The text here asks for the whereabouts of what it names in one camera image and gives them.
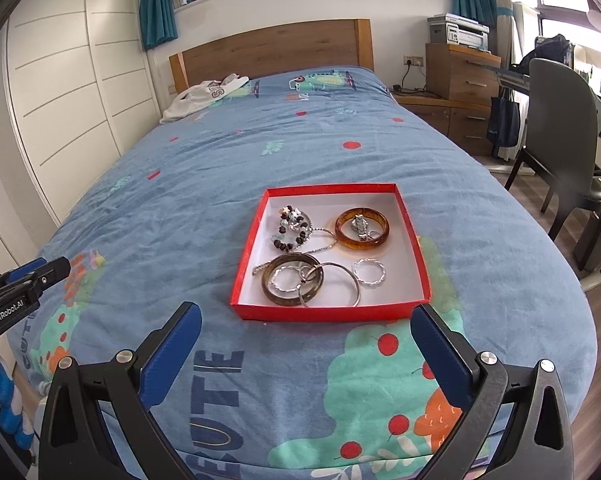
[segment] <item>chair leg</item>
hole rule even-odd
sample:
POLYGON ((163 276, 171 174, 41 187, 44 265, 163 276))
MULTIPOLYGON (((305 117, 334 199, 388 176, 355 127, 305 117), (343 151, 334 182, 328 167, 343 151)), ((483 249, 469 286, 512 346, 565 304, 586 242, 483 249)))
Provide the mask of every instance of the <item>chair leg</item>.
POLYGON ((545 197, 545 202, 543 202, 543 206, 541 207, 541 213, 545 214, 547 211, 547 206, 551 201, 551 198, 554 196, 554 190, 550 187, 547 191, 547 196, 545 197))
POLYGON ((601 235, 601 213, 598 213, 598 222, 596 223, 596 229, 592 234, 592 239, 589 241, 585 252, 583 253, 583 258, 577 262, 578 270, 583 270, 589 257, 592 255, 594 251, 594 247, 596 247, 596 242, 598 241, 598 237, 601 235))
POLYGON ((512 173, 509 174, 507 182, 505 183, 505 189, 509 191, 509 188, 512 187, 514 183, 514 179, 516 178, 516 174, 518 170, 521 168, 521 164, 523 163, 523 150, 521 150, 514 161, 514 165, 512 166, 512 173))
POLYGON ((559 197, 559 211, 556 213, 556 218, 554 219, 554 223, 551 225, 551 229, 548 233, 550 240, 556 240, 556 236, 558 236, 559 231, 565 223, 565 220, 573 210, 574 206, 571 203, 567 203, 565 200, 561 200, 559 197))

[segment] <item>wooden headboard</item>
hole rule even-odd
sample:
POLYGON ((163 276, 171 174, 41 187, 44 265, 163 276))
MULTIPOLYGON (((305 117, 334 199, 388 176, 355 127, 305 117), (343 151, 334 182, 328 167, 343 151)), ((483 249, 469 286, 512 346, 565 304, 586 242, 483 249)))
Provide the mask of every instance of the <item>wooden headboard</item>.
POLYGON ((250 30, 170 56, 178 93, 234 72, 251 79, 318 66, 374 70, 370 20, 325 20, 250 30))

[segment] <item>wardrobe door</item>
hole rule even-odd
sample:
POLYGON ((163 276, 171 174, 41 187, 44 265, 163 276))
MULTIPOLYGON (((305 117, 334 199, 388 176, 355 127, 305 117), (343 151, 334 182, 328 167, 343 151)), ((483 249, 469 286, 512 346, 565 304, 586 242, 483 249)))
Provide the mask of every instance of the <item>wardrobe door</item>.
POLYGON ((22 0, 7 73, 23 155, 62 221, 119 157, 92 61, 85 0, 22 0))
POLYGON ((124 153, 160 119, 140 43, 138 0, 87 0, 87 22, 103 104, 124 153))

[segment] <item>screw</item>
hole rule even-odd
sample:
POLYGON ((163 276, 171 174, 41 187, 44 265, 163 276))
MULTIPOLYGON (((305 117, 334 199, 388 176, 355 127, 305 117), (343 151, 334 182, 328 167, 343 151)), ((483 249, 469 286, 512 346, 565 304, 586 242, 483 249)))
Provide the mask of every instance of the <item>screw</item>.
POLYGON ((60 361, 58 361, 58 368, 69 368, 71 366, 71 357, 63 357, 60 361))
POLYGON ((116 360, 119 363, 128 363, 132 360, 132 357, 134 357, 134 354, 131 350, 121 350, 116 354, 116 360))
POLYGON ((481 352, 481 361, 486 365, 495 365, 498 358, 492 352, 481 352))
POLYGON ((554 363, 551 362, 549 359, 543 359, 541 361, 541 368, 548 373, 552 373, 554 371, 555 366, 554 363))

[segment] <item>black bag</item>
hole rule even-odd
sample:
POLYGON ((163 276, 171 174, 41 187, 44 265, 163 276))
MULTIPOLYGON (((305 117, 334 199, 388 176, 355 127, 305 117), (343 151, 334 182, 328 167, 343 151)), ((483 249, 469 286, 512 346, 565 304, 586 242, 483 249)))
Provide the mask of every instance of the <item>black bag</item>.
POLYGON ((521 111, 514 102, 514 93, 506 89, 502 97, 492 97, 492 111, 487 125, 487 140, 498 148, 513 148, 518 144, 521 111))
POLYGON ((513 64, 510 70, 523 75, 530 75, 530 61, 535 57, 541 59, 549 59, 565 63, 565 56, 569 51, 569 41, 562 34, 558 34, 553 38, 543 41, 539 46, 532 50, 527 56, 523 57, 521 62, 513 64))

